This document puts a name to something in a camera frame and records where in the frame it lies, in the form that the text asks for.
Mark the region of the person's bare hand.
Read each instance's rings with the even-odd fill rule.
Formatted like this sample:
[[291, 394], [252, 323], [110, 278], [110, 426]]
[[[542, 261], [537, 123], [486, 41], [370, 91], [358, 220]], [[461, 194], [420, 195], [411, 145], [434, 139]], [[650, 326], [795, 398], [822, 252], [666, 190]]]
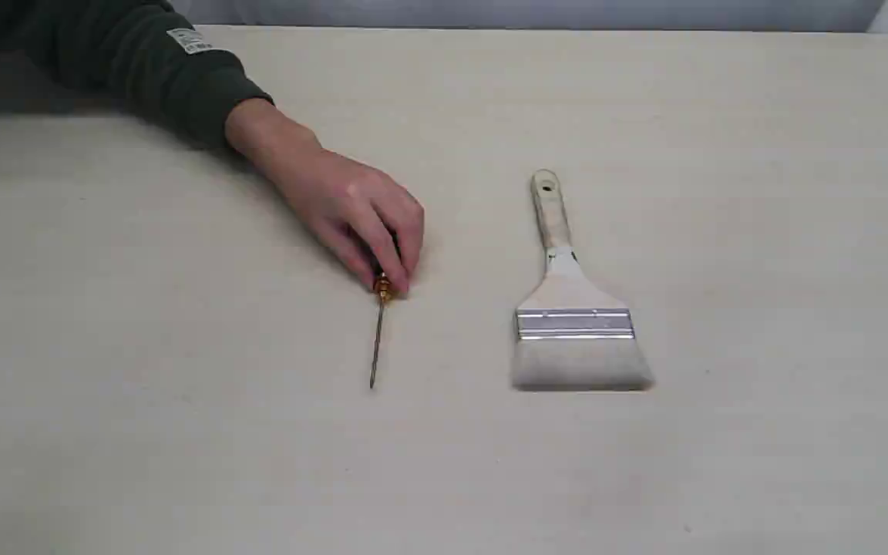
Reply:
[[269, 180], [318, 242], [367, 288], [377, 260], [409, 293], [424, 243], [424, 206], [380, 169], [325, 148], [316, 133], [266, 99], [227, 116], [226, 140]]

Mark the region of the dark green sleeved forearm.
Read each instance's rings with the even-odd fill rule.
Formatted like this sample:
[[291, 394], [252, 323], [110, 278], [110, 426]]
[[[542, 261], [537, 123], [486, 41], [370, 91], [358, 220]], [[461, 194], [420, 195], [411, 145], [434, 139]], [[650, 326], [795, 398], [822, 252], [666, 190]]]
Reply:
[[99, 93], [214, 148], [249, 99], [269, 101], [239, 57], [166, 1], [0, 1], [0, 52], [61, 86]]

